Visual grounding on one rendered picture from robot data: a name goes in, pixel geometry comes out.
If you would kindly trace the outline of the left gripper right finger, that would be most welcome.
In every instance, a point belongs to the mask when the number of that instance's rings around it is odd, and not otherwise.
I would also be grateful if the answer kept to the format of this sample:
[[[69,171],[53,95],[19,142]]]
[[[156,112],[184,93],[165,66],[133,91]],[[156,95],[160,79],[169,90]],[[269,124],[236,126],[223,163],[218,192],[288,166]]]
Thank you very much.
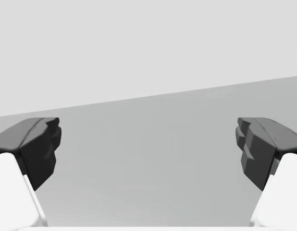
[[[262,194],[254,227],[297,228],[297,133],[263,117],[240,117],[235,129],[245,176]]]

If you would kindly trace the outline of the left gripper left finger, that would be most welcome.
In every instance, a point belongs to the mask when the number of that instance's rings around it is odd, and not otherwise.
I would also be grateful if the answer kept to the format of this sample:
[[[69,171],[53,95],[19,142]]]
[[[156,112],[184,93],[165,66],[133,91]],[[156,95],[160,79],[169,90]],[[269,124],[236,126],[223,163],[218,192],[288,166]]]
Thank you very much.
[[[33,117],[0,133],[0,228],[48,226],[36,190],[54,172],[59,123]]]

